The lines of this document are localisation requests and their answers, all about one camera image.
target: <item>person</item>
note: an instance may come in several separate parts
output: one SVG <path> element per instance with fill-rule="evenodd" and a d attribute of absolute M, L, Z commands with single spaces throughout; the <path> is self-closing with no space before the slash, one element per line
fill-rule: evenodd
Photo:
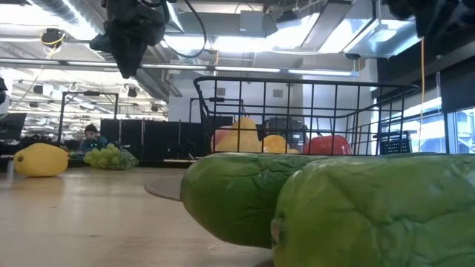
<path fill-rule="evenodd" d="M 107 139 L 99 135 L 99 131 L 96 126 L 90 124 L 86 126 L 84 130 L 84 139 L 79 146 L 79 153 L 86 153 L 92 151 L 95 148 L 105 148 L 107 146 Z"/>

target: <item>wooden table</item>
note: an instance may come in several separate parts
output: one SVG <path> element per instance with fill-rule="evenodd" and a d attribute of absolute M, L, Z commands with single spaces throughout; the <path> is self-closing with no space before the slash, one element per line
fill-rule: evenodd
<path fill-rule="evenodd" d="M 145 192 L 184 170 L 74 168 L 0 178 L 1 267 L 269 266 L 271 252 L 222 243 L 181 202 Z"/>

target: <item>ceiling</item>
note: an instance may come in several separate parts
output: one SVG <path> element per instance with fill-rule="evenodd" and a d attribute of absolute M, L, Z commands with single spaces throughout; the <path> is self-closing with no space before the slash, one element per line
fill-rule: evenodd
<path fill-rule="evenodd" d="M 53 12 L 57 10 L 47 9 L 43 4 L 57 4 L 64 0 L 25 0 L 13 1 L 0 0 L 0 57 L 10 57 L 17 59 L 46 59 L 50 56 L 55 60 L 65 61 L 87 61 L 103 62 L 111 61 L 110 55 L 98 53 L 91 50 L 86 42 L 81 40 L 92 39 L 97 33 L 103 33 L 102 22 L 106 18 L 105 9 L 101 7 L 100 0 L 68 0 L 68 3 L 77 13 L 61 15 Z M 297 10 L 298 17 L 301 18 L 301 24 L 311 30 L 318 24 L 318 18 L 323 19 L 325 10 L 329 10 L 330 2 L 344 3 L 345 13 L 335 25 L 334 22 L 321 22 L 323 26 L 343 28 L 336 37 L 327 36 L 332 40 L 332 44 L 327 47 L 340 47 L 331 53 L 321 53 L 318 50 L 305 50 L 300 48 L 300 44 L 305 38 L 309 38 L 308 32 L 302 35 L 301 27 L 292 28 L 293 30 L 280 31 L 276 20 L 285 10 Z M 383 7 L 379 11 L 375 10 L 371 1 L 357 0 L 352 1 L 291 1 L 291 0 L 256 0 L 252 3 L 243 1 L 220 1 L 220 0 L 194 0 L 191 1 L 199 13 L 209 37 L 209 45 L 215 50 L 206 50 L 197 59 L 184 59 L 173 54 L 166 44 L 158 44 L 155 47 L 149 47 L 145 52 L 142 63 L 164 63 L 171 62 L 177 64 L 192 65 L 217 65 L 217 66 L 242 66 L 242 67 L 276 67 L 276 68 L 296 68 L 307 70 L 355 70 L 353 60 L 348 59 L 342 49 L 347 43 L 352 41 L 351 36 L 356 31 L 362 30 L 355 28 L 355 22 L 363 21 L 363 24 L 369 24 L 374 20 L 375 13 L 379 14 L 381 19 L 392 21 L 394 18 L 390 15 L 387 8 Z M 167 42 L 175 48 L 179 45 L 180 52 L 193 53 L 203 44 L 202 32 L 193 13 L 184 2 L 179 1 L 174 4 L 173 9 L 177 14 L 177 20 L 172 26 L 167 26 Z M 338 13 L 338 9 L 333 10 L 333 14 Z M 77 16 L 76 22 L 71 22 L 71 16 Z M 184 29 L 184 33 L 177 32 L 177 24 Z M 68 35 L 65 37 L 60 50 L 55 50 L 50 54 L 51 49 L 45 47 L 39 37 L 45 32 L 46 28 L 59 28 Z M 183 38 L 187 36 L 194 40 L 193 42 L 184 42 Z M 234 36 L 235 41 L 224 42 L 225 37 Z M 339 36 L 350 36 L 340 40 Z M 173 42 L 173 38 L 179 38 L 178 42 Z M 271 50 L 258 49 L 262 42 L 272 41 Z M 374 56 L 378 50 L 371 50 L 367 46 L 355 46 L 355 49 L 364 50 L 367 54 L 363 56 Z M 145 119 L 164 120 L 168 116 L 166 103 L 170 96 L 181 97 L 183 92 L 180 90 L 190 90 L 178 88 L 179 81 L 182 79 L 192 79 L 203 74 L 215 74 L 207 72 L 193 72 L 183 70 L 140 70 L 135 78 L 123 79 L 115 67 L 97 68 L 91 70 L 86 67 L 66 68 L 59 66 L 56 69 L 40 70 L 41 65 L 28 68 L 21 65 L 9 65 L 8 69 L 0 71 L 8 72 L 14 77 L 14 86 L 12 90 L 12 100 L 14 107 L 18 111 L 28 111 L 35 119 L 35 124 L 51 125 L 55 124 L 59 116 L 60 98 L 57 95 L 40 95 L 32 93 L 30 88 L 32 83 L 44 85 L 49 88 L 50 85 L 55 90 L 76 90 L 84 92 L 95 90 L 101 93 L 119 94 L 119 117 L 136 117 Z M 256 73 L 242 72 L 224 72 L 220 71 L 218 75 L 224 76 L 263 76 Z M 137 88 L 137 97 L 127 97 L 129 88 Z M 109 96 L 76 96 L 79 101 L 72 101 L 65 108 L 67 125 L 71 129 L 76 129 L 80 133 L 82 127 L 90 122 L 99 123 L 101 117 L 111 116 L 114 112 L 114 106 L 110 105 Z M 38 107 L 32 108 L 30 103 L 37 102 Z M 85 103 L 94 106 L 94 110 L 81 107 Z M 152 103 L 159 105 L 158 112 L 152 112 Z M 51 118 L 49 121 L 43 120 L 45 117 Z"/>

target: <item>table surface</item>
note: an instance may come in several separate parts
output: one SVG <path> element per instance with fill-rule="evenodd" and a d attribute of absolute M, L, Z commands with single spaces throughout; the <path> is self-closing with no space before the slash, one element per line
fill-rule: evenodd
<path fill-rule="evenodd" d="M 54 178 L 0 174 L 0 266 L 271 266 L 271 251 L 223 243 L 181 202 L 145 192 L 184 170 L 75 168 Z"/>

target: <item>wire basket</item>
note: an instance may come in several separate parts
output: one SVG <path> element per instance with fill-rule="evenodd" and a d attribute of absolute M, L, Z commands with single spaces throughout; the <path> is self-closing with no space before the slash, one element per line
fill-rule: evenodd
<path fill-rule="evenodd" d="M 233 152 L 266 152 L 264 138 L 279 135 L 285 139 L 285 153 L 290 149 L 320 155 L 410 153 L 401 118 L 407 93 L 419 89 L 415 85 L 203 76 L 194 80 L 194 86 L 209 154 L 217 150 L 213 136 L 223 121 L 227 122 L 224 125 L 235 124 L 226 129 L 237 131 Z M 219 96 L 218 88 L 220 94 L 225 88 L 226 95 Z M 256 128 L 241 127 L 239 118 L 245 116 L 256 122 Z M 260 151 L 241 149 L 246 131 L 257 131 Z M 350 152 L 340 152 L 342 137 Z M 323 139 L 327 140 L 326 150 L 317 148 Z"/>

